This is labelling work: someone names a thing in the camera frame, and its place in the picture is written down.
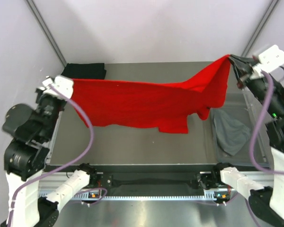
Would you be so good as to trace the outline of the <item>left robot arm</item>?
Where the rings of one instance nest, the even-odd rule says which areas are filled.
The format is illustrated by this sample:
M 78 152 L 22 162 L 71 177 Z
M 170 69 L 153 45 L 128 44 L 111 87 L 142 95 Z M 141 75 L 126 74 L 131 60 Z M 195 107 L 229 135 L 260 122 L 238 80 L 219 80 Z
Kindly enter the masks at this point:
M 9 214 L 2 227 L 52 227 L 62 208 L 85 187 L 98 186 L 95 168 L 81 164 L 54 192 L 40 197 L 39 181 L 46 165 L 48 143 L 66 101 L 45 88 L 36 89 L 37 108 L 26 104 L 11 107 L 2 129 L 12 136 L 4 152 L 9 186 Z

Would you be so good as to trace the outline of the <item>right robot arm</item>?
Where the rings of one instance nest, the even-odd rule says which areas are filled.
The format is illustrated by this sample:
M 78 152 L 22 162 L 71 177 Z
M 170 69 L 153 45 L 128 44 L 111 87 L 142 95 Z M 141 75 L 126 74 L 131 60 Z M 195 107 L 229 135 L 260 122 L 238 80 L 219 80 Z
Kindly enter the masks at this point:
M 263 186 L 229 163 L 218 163 L 211 171 L 212 183 L 217 187 L 229 185 L 242 195 L 253 214 L 260 220 L 284 227 L 284 86 L 275 80 L 271 72 L 284 66 L 284 54 L 261 54 L 244 58 L 230 55 L 229 61 L 235 72 L 239 88 L 248 88 L 262 104 L 257 123 L 249 144 L 249 156 L 253 166 L 273 176 L 273 186 Z M 266 123 L 269 146 L 274 160 L 272 169 L 260 166 L 254 158 L 255 142 L 264 117 L 272 120 Z

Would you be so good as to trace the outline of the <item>red t shirt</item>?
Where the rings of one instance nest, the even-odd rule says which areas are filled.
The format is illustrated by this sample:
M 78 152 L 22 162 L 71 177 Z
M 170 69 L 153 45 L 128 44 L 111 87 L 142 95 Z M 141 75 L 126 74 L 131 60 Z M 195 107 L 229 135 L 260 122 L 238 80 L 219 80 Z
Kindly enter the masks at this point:
M 187 134 L 188 116 L 197 114 L 205 121 L 211 109 L 224 105 L 230 67 L 225 55 L 183 82 L 75 79 L 72 99 L 94 126 Z

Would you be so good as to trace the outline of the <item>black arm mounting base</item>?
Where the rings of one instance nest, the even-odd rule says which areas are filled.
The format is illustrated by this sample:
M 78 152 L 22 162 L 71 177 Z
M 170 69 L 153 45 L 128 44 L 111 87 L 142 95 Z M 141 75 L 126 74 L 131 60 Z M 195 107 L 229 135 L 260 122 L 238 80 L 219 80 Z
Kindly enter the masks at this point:
M 196 196 L 223 187 L 214 164 L 97 165 L 88 188 L 108 196 Z

